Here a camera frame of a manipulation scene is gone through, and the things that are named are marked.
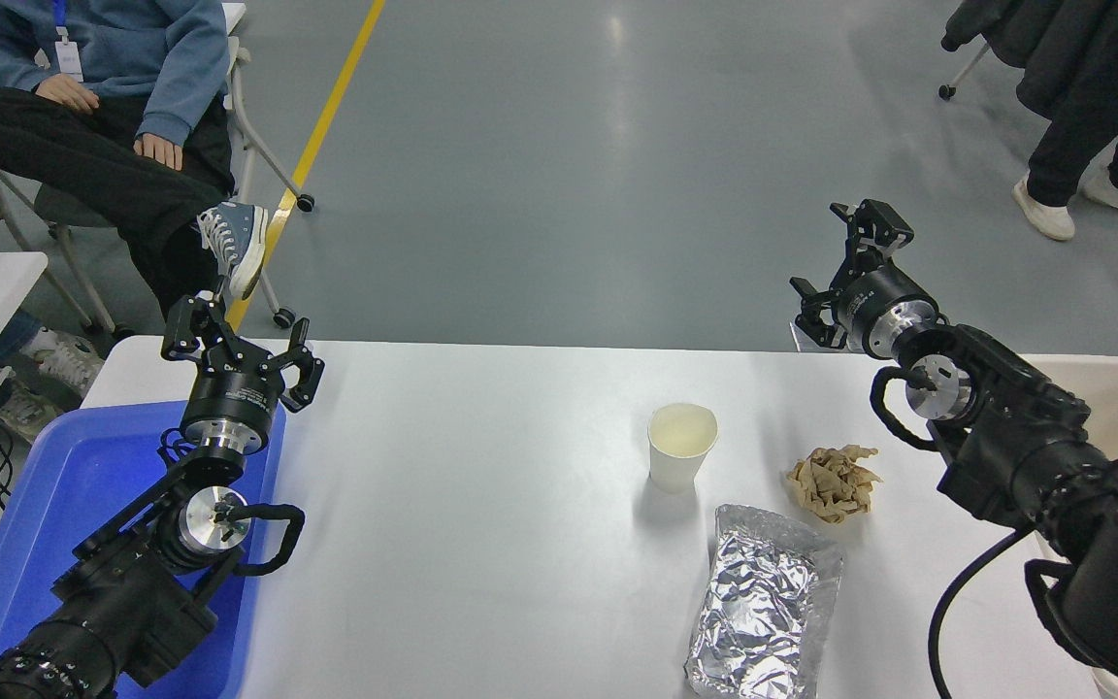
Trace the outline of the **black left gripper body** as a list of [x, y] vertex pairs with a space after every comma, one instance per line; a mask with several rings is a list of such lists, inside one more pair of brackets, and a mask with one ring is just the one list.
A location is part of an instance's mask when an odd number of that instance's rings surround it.
[[238, 452], [268, 446], [284, 382], [280, 370], [262, 370], [264, 350], [208, 349], [181, 418], [183, 437]]

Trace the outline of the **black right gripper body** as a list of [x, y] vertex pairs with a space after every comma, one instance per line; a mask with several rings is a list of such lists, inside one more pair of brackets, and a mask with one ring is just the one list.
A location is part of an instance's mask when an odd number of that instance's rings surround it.
[[897, 355], [898, 338], [923, 322], [923, 289], [904, 271], [885, 264], [842, 289], [836, 319], [855, 352]]

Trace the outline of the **seated person's left hand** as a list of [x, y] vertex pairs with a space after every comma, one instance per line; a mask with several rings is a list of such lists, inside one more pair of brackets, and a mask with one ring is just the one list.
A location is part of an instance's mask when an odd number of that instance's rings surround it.
[[158, 134], [143, 133], [138, 136], [134, 150], [138, 155], [145, 155], [146, 159], [154, 160], [173, 171], [180, 172], [183, 169], [182, 147]]

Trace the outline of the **seated person's right hand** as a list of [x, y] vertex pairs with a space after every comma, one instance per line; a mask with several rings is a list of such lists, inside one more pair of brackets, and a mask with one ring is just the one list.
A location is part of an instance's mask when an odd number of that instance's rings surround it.
[[98, 94], [65, 74], [46, 77], [36, 85], [34, 93], [80, 115], [92, 115], [100, 107]]

